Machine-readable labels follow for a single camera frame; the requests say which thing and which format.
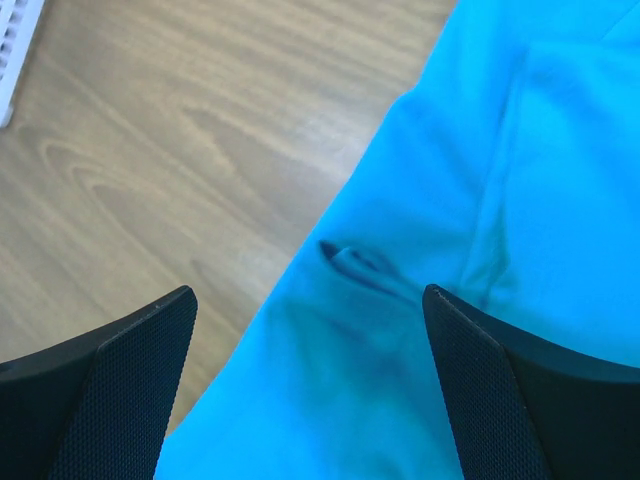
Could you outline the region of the teal polo shirt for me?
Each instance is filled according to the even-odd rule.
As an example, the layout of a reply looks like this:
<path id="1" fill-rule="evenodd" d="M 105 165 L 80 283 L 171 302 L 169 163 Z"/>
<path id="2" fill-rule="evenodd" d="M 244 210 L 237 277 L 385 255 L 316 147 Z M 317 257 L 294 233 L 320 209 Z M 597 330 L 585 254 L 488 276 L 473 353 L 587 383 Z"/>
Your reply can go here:
<path id="1" fill-rule="evenodd" d="M 157 477 L 460 478 L 430 284 L 638 364 L 637 2 L 459 2 Z"/>

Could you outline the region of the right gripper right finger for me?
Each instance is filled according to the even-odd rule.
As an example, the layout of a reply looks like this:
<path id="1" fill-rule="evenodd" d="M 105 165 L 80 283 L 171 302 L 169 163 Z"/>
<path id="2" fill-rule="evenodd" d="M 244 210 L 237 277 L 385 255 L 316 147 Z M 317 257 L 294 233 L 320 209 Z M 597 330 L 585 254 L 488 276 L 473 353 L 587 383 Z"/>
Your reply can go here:
<path id="1" fill-rule="evenodd" d="M 464 478 L 638 478 L 637 368 L 544 340 L 437 285 L 422 304 Z"/>

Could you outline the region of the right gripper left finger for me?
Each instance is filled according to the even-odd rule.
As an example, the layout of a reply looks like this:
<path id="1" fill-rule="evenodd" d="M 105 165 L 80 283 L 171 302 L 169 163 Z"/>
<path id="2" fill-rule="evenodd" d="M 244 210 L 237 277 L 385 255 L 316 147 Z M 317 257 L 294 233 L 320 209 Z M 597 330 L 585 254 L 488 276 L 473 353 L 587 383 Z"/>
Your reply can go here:
<path id="1" fill-rule="evenodd" d="M 151 479 L 196 321 L 188 286 L 1 365 L 4 479 Z"/>

